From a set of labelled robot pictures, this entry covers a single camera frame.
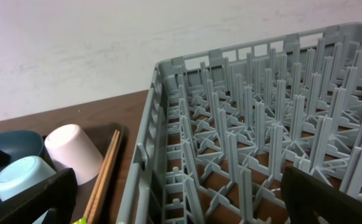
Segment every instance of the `white wall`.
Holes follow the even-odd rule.
[[[145,90],[163,59],[362,22],[362,0],[0,0],[0,120]]]

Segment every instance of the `cup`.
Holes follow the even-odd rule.
[[[78,185],[94,178],[101,169],[103,156],[79,125],[68,124],[55,129],[44,144],[55,169],[59,172],[73,168]]]
[[[55,174],[39,156],[27,156],[9,164],[0,172],[0,199],[5,201]],[[42,223],[45,212],[33,224]]]

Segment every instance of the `dish rack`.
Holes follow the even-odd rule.
[[[362,202],[362,23],[157,63],[117,223],[289,223],[286,166]]]

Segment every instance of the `wooden chopstick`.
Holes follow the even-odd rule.
[[[84,212],[83,217],[87,220],[87,223],[91,223],[92,219],[94,218],[96,208],[98,206],[98,201],[102,195],[104,183],[109,181],[108,180],[109,179],[108,171],[109,171],[109,167],[113,161],[114,153],[116,151],[116,146],[118,145],[119,136],[120,136],[120,132],[118,130],[115,130],[111,143],[109,144],[109,149],[106,152],[104,161],[102,163],[100,173],[98,174],[93,191],[91,193],[86,210]]]

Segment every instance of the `teal bowl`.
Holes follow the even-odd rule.
[[[10,163],[26,156],[39,156],[50,167],[54,168],[50,156],[45,150],[43,137],[33,131],[10,131],[1,133],[0,150],[11,156],[10,162],[1,166],[0,171]]]

